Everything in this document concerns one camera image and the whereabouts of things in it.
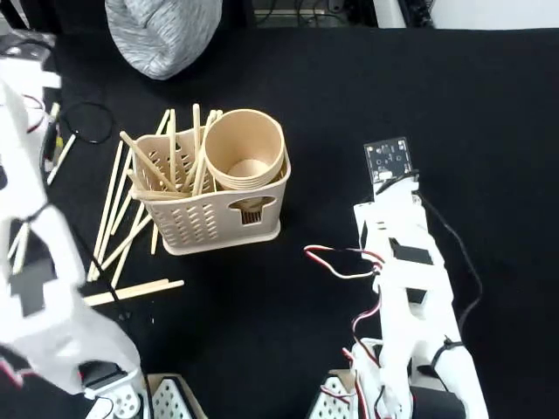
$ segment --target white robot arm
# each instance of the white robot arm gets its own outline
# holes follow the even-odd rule
[[[339,415],[330,417],[488,418],[472,356],[461,343],[445,261],[428,231],[407,142],[380,141],[365,150],[374,202],[354,207],[360,249],[348,250],[361,252],[375,269],[340,275],[316,255],[308,256],[339,278],[375,275],[378,301],[354,319],[352,328],[355,333],[358,321],[380,313],[382,338],[355,337],[351,352],[344,349],[350,374],[327,378],[309,418],[335,412]]]
[[[460,399],[466,418],[483,419],[487,417],[486,404],[472,356],[460,343],[445,262],[427,230],[421,200],[413,194],[417,189],[418,182],[408,177],[377,195],[373,203],[354,207],[361,235],[367,225],[366,237],[361,236],[364,249],[385,259],[374,283],[382,299],[383,338],[375,342],[381,348],[381,367],[378,374],[360,374],[367,404],[374,406],[384,388],[377,404],[379,412],[410,418],[410,386],[436,389],[440,379],[445,389]],[[353,352],[362,360],[358,346]],[[434,368],[439,379],[421,374],[420,366]]]
[[[121,416],[115,410],[115,415],[133,417],[141,406],[138,394],[144,391],[140,356],[129,337],[79,295],[83,265],[66,220],[47,202],[38,170],[45,125],[29,130],[23,96],[1,79],[0,126],[0,157],[7,178],[0,189],[0,344],[28,360],[34,374],[70,394],[104,395],[115,401],[129,395],[131,409]],[[6,255],[13,219],[27,221],[46,244],[54,272],[51,261],[43,260],[11,274]],[[89,361],[118,368],[87,384],[79,366]]]

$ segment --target gray fabric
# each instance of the gray fabric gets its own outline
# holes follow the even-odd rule
[[[221,19],[221,0],[106,0],[105,10],[124,59],[165,80],[204,51]]]

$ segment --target black table surface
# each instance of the black table surface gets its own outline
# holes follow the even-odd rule
[[[277,239],[184,257],[161,245],[151,257],[151,229],[135,241],[120,286],[186,282],[127,301],[144,368],[183,374],[210,417],[304,417],[327,371],[347,366],[349,322],[375,297],[368,280],[334,278],[301,249],[356,245],[352,207],[370,192],[362,145],[405,135],[421,190],[463,237],[484,282],[464,341],[490,416],[550,411],[559,352],[558,51],[552,30],[220,32],[191,68],[160,82],[135,72],[105,36],[61,38],[64,103],[102,101],[133,137],[154,132],[169,107],[180,129],[191,127],[193,102],[203,118],[211,108],[260,109],[285,131],[293,175]],[[117,138],[115,130],[103,145],[77,143],[52,187],[91,245]],[[429,221],[460,313],[475,284],[456,243]],[[367,268],[353,258],[338,266]],[[99,312],[118,318],[113,305]],[[378,319],[360,327],[377,335]],[[34,378],[21,391],[0,380],[3,417],[85,417],[81,396]]]

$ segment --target black circuit board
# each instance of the black circuit board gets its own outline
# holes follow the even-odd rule
[[[367,167],[373,185],[410,172],[411,159],[405,137],[365,144]]]

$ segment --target beige plastic basket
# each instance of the beige plastic basket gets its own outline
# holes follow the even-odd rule
[[[200,128],[200,137],[204,127]],[[138,147],[169,179],[169,137],[144,135]],[[194,158],[194,129],[176,133],[176,183],[182,184]],[[144,163],[134,156],[134,172],[145,189],[166,190]],[[249,190],[216,190],[206,171],[203,194],[175,201],[143,201],[172,255],[186,255],[272,240],[280,233],[280,210],[291,163],[285,153],[281,171],[272,183]],[[261,203],[250,209],[250,203]]]

